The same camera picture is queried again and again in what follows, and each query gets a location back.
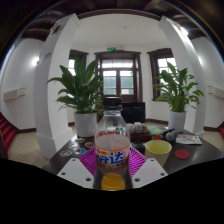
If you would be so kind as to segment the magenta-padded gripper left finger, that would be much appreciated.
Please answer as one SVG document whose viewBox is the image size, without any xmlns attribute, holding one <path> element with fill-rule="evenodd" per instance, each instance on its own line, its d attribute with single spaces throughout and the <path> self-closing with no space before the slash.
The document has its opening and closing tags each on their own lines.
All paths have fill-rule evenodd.
<svg viewBox="0 0 224 224">
<path fill-rule="evenodd" d="M 78 186 L 92 189 L 97 172 L 95 149 L 92 148 L 80 158 L 71 158 L 59 171 L 58 176 Z"/>
</svg>

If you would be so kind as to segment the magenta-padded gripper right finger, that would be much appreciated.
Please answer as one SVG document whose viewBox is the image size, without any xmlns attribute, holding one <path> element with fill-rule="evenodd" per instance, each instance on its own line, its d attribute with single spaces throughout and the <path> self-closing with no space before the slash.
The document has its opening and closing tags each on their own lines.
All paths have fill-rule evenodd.
<svg viewBox="0 0 224 224">
<path fill-rule="evenodd" d="M 167 176 L 166 171 L 155 158 L 147 159 L 135 148 L 130 148 L 129 174 L 133 188 L 141 188 Z"/>
</svg>

